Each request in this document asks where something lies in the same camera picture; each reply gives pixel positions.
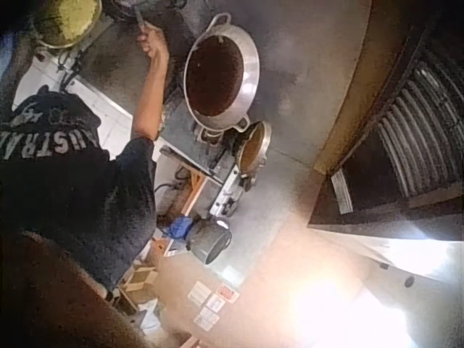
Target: person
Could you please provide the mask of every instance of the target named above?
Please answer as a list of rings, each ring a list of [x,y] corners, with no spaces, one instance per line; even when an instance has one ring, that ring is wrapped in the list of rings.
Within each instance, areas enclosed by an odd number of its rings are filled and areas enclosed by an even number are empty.
[[[30,35],[17,35],[1,77],[2,317],[34,345],[138,342],[102,297],[116,287],[156,225],[152,152],[169,52],[159,28],[145,23],[141,32],[149,71],[131,139],[114,160],[100,147],[99,118],[74,94],[40,88],[12,111],[32,63]],[[104,323],[113,329],[102,328]]]

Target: bright light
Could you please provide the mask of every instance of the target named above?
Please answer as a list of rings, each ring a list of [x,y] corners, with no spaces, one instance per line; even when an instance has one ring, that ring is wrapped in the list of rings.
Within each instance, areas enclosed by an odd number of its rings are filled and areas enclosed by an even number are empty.
[[[298,339],[310,344],[326,334],[346,305],[346,299],[333,281],[308,284],[293,303]]]
[[[313,348],[416,348],[407,333],[405,314],[384,307],[369,291],[333,319],[330,334]]]
[[[395,239],[389,241],[384,256],[398,268],[428,275],[445,263],[447,248],[446,241]]]
[[[254,91],[256,91],[256,85],[253,84],[253,83],[245,83],[242,87],[241,87],[242,91],[244,93],[252,93]]]

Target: small pot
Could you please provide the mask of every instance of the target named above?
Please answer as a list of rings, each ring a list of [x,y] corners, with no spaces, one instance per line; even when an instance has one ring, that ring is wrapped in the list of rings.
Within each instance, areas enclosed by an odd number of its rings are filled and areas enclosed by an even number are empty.
[[[221,17],[225,23],[218,25]],[[244,132],[250,125],[247,112],[259,79],[260,58],[254,41],[231,24],[230,14],[217,14],[188,54],[183,91],[191,115],[209,131],[235,128]]]
[[[266,153],[270,145],[272,127],[266,121],[254,123],[252,127],[240,137],[243,137],[236,153],[236,164],[242,177],[254,177],[257,171],[266,164]]]

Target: gray pot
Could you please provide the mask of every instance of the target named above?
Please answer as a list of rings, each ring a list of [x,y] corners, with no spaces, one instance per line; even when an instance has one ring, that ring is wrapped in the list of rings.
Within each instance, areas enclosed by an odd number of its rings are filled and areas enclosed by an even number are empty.
[[[221,17],[225,18],[225,23],[217,25]],[[203,115],[192,107],[191,101],[189,100],[187,84],[189,83],[188,73],[192,54],[199,48],[201,43],[204,43],[205,40],[213,36],[219,38],[218,40],[223,40],[222,38],[225,38],[225,40],[230,39],[236,45],[241,55],[242,66],[238,81],[230,81],[230,83],[239,82],[237,85],[238,93],[235,99],[225,110],[221,111],[219,115],[212,116]],[[230,14],[217,14],[212,19],[208,29],[196,40],[188,54],[183,74],[183,90],[191,115],[201,126],[209,131],[222,132],[230,128],[235,128],[238,132],[244,132],[250,124],[247,112],[256,94],[259,79],[260,58],[253,39],[245,30],[231,24]]]
[[[212,220],[200,220],[186,237],[191,252],[205,265],[216,260],[231,239],[231,231]]]

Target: aluminum pot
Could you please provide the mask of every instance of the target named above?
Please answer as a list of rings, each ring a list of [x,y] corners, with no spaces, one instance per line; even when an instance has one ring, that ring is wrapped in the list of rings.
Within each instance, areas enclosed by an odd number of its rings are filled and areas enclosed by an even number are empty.
[[[220,18],[225,19],[224,24],[218,24]],[[191,64],[192,54],[199,48],[201,43],[211,37],[218,37],[231,40],[238,48],[242,69],[240,71],[238,93],[228,107],[219,115],[203,115],[194,109],[189,100],[188,94],[188,73]],[[206,31],[196,40],[188,54],[185,71],[183,74],[183,91],[186,97],[188,109],[195,120],[204,128],[213,132],[222,132],[230,128],[235,128],[238,132],[244,132],[250,125],[247,115],[254,95],[256,94],[258,81],[260,79],[260,58],[258,51],[251,36],[243,29],[231,24],[231,15],[220,13],[215,15]]]

